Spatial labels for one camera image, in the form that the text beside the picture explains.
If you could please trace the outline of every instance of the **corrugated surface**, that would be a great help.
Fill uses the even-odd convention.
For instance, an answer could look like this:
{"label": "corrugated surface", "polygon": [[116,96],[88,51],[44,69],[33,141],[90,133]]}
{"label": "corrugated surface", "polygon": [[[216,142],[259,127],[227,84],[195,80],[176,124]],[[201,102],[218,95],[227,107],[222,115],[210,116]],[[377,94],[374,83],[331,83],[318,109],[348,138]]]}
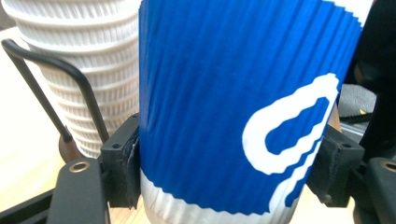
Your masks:
{"label": "corrugated surface", "polygon": [[[321,1],[145,0],[139,20],[148,180],[201,208],[269,213],[276,188],[303,166],[320,138],[284,173],[266,175],[245,156],[242,132],[256,111],[315,77],[336,74],[340,86],[361,31],[358,19]],[[332,104],[318,99],[262,141],[280,153],[309,134]],[[274,207],[291,206],[303,184],[304,178],[279,195]]]}

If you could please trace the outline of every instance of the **stack of white cups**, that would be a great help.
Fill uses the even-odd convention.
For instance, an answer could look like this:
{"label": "stack of white cups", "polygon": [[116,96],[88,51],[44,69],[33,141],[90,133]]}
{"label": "stack of white cups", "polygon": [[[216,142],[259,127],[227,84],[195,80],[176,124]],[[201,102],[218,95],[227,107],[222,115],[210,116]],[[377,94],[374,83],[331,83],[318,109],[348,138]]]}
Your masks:
{"label": "stack of white cups", "polygon": [[[138,112],[140,0],[3,0],[33,52],[64,59],[90,81],[109,135]],[[82,93],[63,72],[40,66],[80,152],[98,157],[102,141]]]}

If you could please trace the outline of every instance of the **white logo on cup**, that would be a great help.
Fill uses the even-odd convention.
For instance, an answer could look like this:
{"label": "white logo on cup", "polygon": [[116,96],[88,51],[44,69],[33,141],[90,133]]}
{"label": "white logo on cup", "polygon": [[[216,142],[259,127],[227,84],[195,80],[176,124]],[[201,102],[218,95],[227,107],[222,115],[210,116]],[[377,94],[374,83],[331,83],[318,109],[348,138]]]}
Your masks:
{"label": "white logo on cup", "polygon": [[[267,175],[282,174],[289,166],[296,164],[322,136],[327,119],[332,112],[332,103],[338,95],[338,82],[335,74],[317,77],[311,84],[299,88],[292,95],[256,111],[248,120],[242,134],[243,149],[250,164]],[[314,125],[308,135],[301,136],[295,146],[285,148],[277,155],[270,152],[265,145],[268,133],[278,128],[283,122],[297,118],[304,109],[314,106],[319,98],[326,98],[330,102],[322,121]],[[271,210],[275,209],[274,206],[276,202],[279,202],[279,197],[286,199],[294,190],[297,181],[304,178],[306,170],[312,165],[318,146],[319,143],[315,146],[315,151],[308,156],[302,166],[293,171],[289,179],[277,186],[270,202]]]}

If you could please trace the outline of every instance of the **blue paper cup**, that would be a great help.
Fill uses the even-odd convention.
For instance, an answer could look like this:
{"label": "blue paper cup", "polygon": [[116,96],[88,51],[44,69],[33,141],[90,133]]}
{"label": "blue paper cup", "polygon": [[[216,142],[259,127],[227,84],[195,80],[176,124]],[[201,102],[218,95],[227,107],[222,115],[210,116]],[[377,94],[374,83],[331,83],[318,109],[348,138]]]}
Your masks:
{"label": "blue paper cup", "polygon": [[288,223],[372,2],[143,0],[152,223]]}

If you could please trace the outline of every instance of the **light wood surface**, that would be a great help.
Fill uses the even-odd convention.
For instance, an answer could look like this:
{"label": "light wood surface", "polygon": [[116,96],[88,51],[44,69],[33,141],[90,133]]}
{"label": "light wood surface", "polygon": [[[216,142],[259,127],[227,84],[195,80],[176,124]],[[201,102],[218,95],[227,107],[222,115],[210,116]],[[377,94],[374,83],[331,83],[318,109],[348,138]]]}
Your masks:
{"label": "light wood surface", "polygon": [[[25,46],[17,28],[0,32]],[[0,48],[0,212],[53,189],[64,165],[58,152],[59,134],[18,70]],[[29,66],[37,73],[39,70]],[[337,112],[331,119],[339,127]],[[353,223],[351,207],[327,208],[304,188],[291,223]],[[149,223],[142,201],[138,210],[110,209],[112,223]]]}

